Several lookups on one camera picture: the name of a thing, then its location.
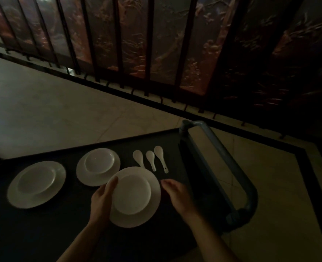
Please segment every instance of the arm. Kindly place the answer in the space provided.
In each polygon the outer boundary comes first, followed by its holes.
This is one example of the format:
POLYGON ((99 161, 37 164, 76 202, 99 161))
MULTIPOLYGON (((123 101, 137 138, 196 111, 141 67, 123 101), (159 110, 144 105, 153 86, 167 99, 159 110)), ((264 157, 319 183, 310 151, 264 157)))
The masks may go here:
POLYGON ((101 233, 109 224, 112 193, 118 178, 102 185, 92 195, 91 214, 87 226, 79 233, 72 244, 65 250, 57 262, 88 261, 101 233))
POLYGON ((211 225, 196 209, 186 186, 173 179, 161 181, 171 197, 172 205, 190 227, 205 262, 238 262, 239 259, 214 232, 211 225))

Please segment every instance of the bowl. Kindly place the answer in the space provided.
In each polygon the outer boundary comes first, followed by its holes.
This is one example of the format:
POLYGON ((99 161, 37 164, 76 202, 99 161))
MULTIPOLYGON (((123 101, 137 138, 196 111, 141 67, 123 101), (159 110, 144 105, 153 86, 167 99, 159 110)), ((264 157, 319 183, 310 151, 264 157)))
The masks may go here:
POLYGON ((116 210, 126 215, 141 212, 149 203, 151 187, 143 176, 127 175, 118 181, 113 193, 116 210))
POLYGON ((91 174, 103 174, 114 165, 115 157, 112 150, 99 148, 88 153, 85 168, 91 174))
POLYGON ((52 167, 34 166, 24 172, 18 181, 17 188, 22 194, 33 196, 47 190, 56 177, 52 167))

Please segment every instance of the spoon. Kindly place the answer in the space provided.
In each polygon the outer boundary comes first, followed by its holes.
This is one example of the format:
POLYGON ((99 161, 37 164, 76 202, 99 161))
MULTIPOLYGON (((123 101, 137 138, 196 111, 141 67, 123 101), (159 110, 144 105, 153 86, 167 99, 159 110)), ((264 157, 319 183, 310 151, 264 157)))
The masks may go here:
POLYGON ((164 170, 165 174, 167 174, 168 173, 168 168, 167 168, 166 163, 165 163, 165 161, 163 159, 163 149, 162 149, 162 147, 161 146, 155 146, 154 153, 160 159, 160 161, 162 163, 162 166, 163 166, 163 170, 164 170))
POLYGON ((146 152, 146 158, 148 159, 149 163, 151 164, 151 168, 153 168, 153 171, 156 171, 156 167, 155 167, 155 154, 153 151, 147 151, 146 152))
POLYGON ((140 165, 141 168, 145 168, 143 163, 143 153, 140 150, 135 150, 133 152, 133 159, 140 165))

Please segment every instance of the floor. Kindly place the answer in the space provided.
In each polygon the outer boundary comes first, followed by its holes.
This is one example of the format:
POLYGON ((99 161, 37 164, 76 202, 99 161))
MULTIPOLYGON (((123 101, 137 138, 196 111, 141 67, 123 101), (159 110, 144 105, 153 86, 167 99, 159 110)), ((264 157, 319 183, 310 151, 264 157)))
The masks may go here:
MULTIPOLYGON (((187 111, 197 112, 192 107, 187 111)), ((216 120, 241 127, 241 122, 220 115, 216 120)), ((179 127, 181 121, 181 117, 0 59, 0 157, 142 135, 179 127)), ((253 125, 243 128, 279 137, 253 125)), ((225 242, 243 261, 322 261, 322 235, 295 156, 213 130, 259 193, 251 222, 223 235, 225 242)), ((245 192, 212 144, 199 128, 190 133, 234 206, 242 207, 245 192)), ((322 187, 322 158, 315 145, 289 136, 283 141, 307 150, 322 187)), ((175 261, 202 258, 195 249, 175 261)))

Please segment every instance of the gray handle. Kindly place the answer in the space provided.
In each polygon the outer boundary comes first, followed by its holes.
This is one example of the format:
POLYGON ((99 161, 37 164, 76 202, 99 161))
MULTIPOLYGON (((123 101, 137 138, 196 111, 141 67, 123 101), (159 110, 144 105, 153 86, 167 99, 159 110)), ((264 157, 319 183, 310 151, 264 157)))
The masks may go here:
POLYGON ((233 211, 228 214, 226 220, 229 224, 240 225, 247 223, 254 215, 257 205, 258 205, 258 193, 255 186, 252 184, 251 180, 242 171, 241 167, 234 160, 233 156, 228 152, 225 146, 221 143, 218 137, 214 134, 208 125, 203 121, 193 121, 183 120, 182 125, 179 129, 181 134, 185 134, 192 127, 200 126, 206 133, 207 137, 210 139, 212 144, 215 146, 216 150, 223 158, 224 162, 229 167, 230 171, 233 173, 237 181, 240 183, 247 195, 247 203, 244 208, 233 211))

